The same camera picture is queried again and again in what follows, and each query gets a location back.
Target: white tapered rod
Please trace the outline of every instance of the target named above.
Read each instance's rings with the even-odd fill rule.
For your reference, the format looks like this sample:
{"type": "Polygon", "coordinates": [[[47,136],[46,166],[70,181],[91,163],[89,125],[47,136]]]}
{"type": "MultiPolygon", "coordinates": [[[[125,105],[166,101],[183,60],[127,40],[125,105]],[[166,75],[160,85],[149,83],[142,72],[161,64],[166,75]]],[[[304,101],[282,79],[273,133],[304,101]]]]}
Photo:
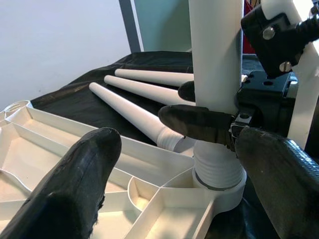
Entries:
{"type": "Polygon", "coordinates": [[[145,84],[138,81],[131,81],[116,76],[106,76],[104,82],[136,95],[160,102],[164,105],[195,105],[194,102],[185,101],[179,97],[177,90],[145,84]]]}
{"type": "Polygon", "coordinates": [[[142,71],[117,69],[115,75],[132,80],[159,83],[168,86],[180,87],[182,84],[193,81],[194,75],[190,73],[177,73],[165,71],[142,71]]]}
{"type": "Polygon", "coordinates": [[[94,94],[154,141],[158,147],[174,151],[177,143],[184,138],[183,135],[166,127],[157,116],[99,84],[91,83],[89,88],[94,94]]]}

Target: metal screw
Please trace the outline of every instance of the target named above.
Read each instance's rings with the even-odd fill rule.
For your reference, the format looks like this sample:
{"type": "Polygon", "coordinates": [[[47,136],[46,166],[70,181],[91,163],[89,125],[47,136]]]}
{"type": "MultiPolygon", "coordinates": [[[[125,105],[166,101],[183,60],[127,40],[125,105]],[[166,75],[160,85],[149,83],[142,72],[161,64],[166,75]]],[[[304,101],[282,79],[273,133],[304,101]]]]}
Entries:
{"type": "Polygon", "coordinates": [[[276,32],[273,27],[269,26],[263,31],[263,38],[265,40],[270,40],[275,36],[276,32]]]}
{"type": "Polygon", "coordinates": [[[292,65],[289,61],[283,62],[279,66],[279,70],[281,72],[290,72],[292,69],[292,65]]]}

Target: white wall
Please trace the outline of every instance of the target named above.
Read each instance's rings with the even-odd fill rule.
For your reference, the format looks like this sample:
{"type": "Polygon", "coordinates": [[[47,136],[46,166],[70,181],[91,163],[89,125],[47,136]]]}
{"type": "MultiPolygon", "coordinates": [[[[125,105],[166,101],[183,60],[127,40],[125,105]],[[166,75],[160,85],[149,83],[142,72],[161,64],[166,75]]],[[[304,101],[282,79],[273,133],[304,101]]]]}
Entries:
{"type": "Polygon", "coordinates": [[[144,51],[191,48],[188,0],[134,0],[144,51]]]}
{"type": "Polygon", "coordinates": [[[1,0],[0,111],[129,53],[118,0],[1,0]]]}

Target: white tube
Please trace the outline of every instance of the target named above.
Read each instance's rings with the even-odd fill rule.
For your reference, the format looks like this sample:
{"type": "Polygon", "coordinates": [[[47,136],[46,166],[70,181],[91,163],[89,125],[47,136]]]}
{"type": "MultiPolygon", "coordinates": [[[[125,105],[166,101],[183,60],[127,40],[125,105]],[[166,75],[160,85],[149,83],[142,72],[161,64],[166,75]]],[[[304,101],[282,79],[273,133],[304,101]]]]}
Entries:
{"type": "Polygon", "coordinates": [[[138,81],[131,81],[115,76],[106,76],[104,78],[104,82],[136,95],[160,102],[164,105],[195,105],[194,102],[185,101],[179,97],[178,91],[165,87],[154,86],[138,81]]]}
{"type": "MultiPolygon", "coordinates": [[[[235,95],[241,84],[243,3],[189,0],[197,106],[232,115],[238,111],[235,95]]],[[[198,141],[194,161],[198,177],[210,187],[234,187],[244,178],[235,153],[223,145],[198,141]]]]}
{"type": "Polygon", "coordinates": [[[181,86],[182,84],[193,81],[194,75],[189,73],[165,72],[165,71],[142,71],[117,69],[115,75],[118,77],[159,83],[168,86],[181,86]]]}
{"type": "Polygon", "coordinates": [[[177,143],[184,138],[183,135],[162,124],[159,118],[152,113],[99,84],[91,83],[89,88],[94,94],[154,141],[158,147],[174,151],[177,143]]]}
{"type": "Polygon", "coordinates": [[[241,84],[243,0],[190,0],[196,104],[236,114],[241,84]]]}

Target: white cylindrical post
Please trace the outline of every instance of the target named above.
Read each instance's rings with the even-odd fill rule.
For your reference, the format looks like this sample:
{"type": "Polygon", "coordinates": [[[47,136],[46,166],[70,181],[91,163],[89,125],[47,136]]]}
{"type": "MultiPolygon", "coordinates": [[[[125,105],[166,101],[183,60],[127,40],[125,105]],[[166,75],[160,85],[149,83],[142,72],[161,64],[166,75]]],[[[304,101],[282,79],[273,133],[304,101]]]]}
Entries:
{"type": "Polygon", "coordinates": [[[185,101],[179,97],[178,91],[169,88],[145,84],[138,81],[131,81],[115,76],[106,76],[104,78],[104,82],[136,95],[160,102],[164,105],[195,105],[195,103],[185,101]]]}
{"type": "Polygon", "coordinates": [[[165,71],[142,71],[117,69],[115,75],[118,77],[158,83],[168,86],[181,86],[182,84],[193,81],[194,75],[189,73],[165,72],[165,71]]]}
{"type": "Polygon", "coordinates": [[[159,118],[152,113],[99,84],[91,83],[89,88],[94,94],[154,141],[158,147],[174,151],[178,142],[184,139],[183,135],[166,127],[159,118]]]}
{"type": "MultiPolygon", "coordinates": [[[[241,82],[243,0],[189,0],[196,105],[236,114],[241,82]]],[[[225,146],[198,141],[195,171],[212,188],[234,187],[244,170],[225,146]]]]}

